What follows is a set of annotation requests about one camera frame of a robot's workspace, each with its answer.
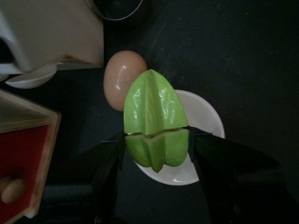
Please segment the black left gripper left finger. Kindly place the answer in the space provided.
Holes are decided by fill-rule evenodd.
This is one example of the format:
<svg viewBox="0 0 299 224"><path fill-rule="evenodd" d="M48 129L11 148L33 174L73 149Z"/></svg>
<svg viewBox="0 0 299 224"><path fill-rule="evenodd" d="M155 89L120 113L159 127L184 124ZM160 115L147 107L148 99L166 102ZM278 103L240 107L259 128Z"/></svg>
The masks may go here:
<svg viewBox="0 0 299 224"><path fill-rule="evenodd" d="M117 133L79 155L77 168L89 189L92 224L113 224L124 151L124 134Z"/></svg>

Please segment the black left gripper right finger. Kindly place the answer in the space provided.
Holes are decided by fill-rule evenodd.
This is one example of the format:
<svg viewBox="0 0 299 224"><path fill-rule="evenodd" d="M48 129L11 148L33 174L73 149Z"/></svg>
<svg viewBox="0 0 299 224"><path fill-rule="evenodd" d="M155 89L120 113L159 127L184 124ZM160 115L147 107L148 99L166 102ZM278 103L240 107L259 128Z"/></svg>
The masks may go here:
<svg viewBox="0 0 299 224"><path fill-rule="evenodd" d="M299 224L283 166L268 155L190 128L190 153L211 224Z"/></svg>

